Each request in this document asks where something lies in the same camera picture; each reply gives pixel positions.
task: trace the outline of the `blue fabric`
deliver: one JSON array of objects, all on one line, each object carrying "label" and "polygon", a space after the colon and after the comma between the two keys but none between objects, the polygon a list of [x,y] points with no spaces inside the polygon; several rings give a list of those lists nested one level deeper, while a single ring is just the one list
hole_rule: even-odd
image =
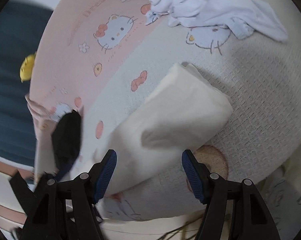
[{"label": "blue fabric", "polygon": [[23,60],[39,45],[52,11],[8,2],[0,13],[0,157],[34,165],[36,138],[25,95],[29,81],[21,83]]}]

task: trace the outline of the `white cloth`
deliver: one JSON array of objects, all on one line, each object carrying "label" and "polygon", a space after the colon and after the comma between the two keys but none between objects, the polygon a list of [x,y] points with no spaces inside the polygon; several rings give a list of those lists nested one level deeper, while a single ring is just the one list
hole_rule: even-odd
[{"label": "white cloth", "polygon": [[288,35],[270,5],[261,0],[150,0],[153,14],[169,13],[169,26],[226,25],[238,39],[254,30],[276,41]]},{"label": "white cloth", "polygon": [[175,63],[145,103],[113,131],[107,149],[117,152],[117,165],[106,195],[166,170],[185,149],[201,147],[228,121],[229,101],[193,65]]}]

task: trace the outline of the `pink fabric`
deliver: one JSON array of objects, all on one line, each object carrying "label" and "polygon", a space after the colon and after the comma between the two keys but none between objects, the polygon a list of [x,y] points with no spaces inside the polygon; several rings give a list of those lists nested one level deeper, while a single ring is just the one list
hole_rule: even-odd
[{"label": "pink fabric", "polygon": [[61,0],[37,51],[29,98],[52,111],[58,103],[78,109],[80,98],[86,112],[158,24],[144,25],[142,8],[148,4],[148,0]]}]

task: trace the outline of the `bed sheet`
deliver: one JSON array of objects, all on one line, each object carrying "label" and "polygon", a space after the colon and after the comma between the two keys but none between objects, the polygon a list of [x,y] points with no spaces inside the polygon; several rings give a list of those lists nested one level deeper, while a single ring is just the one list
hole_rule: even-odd
[{"label": "bed sheet", "polygon": [[[55,171],[50,134],[64,113],[83,116],[74,178],[102,159],[110,133],[175,62],[194,64],[233,101],[228,124],[197,158],[230,180],[268,176],[301,143],[301,14],[291,0],[264,1],[287,29],[288,43],[257,32],[240,41],[218,28],[170,28],[165,17],[145,26],[148,0],[61,0],[41,40],[28,98],[37,178]],[[143,83],[136,85],[138,78]],[[119,220],[199,209],[180,163],[100,203],[102,215]]]}]

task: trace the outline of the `hello kitty face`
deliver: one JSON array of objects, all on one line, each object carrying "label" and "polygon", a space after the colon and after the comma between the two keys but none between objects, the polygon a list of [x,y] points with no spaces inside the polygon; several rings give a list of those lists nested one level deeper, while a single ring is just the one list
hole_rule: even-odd
[{"label": "hello kitty face", "polygon": [[131,30],[134,21],[137,20],[133,20],[132,18],[113,14],[109,18],[108,23],[99,25],[98,31],[94,33],[94,37],[98,39],[102,50],[105,49],[105,53],[107,49],[117,46]]},{"label": "hello kitty face", "polygon": [[186,43],[195,44],[203,49],[210,49],[211,53],[212,49],[218,48],[221,54],[220,46],[228,40],[230,33],[230,29],[219,26],[196,27],[188,33]]}]

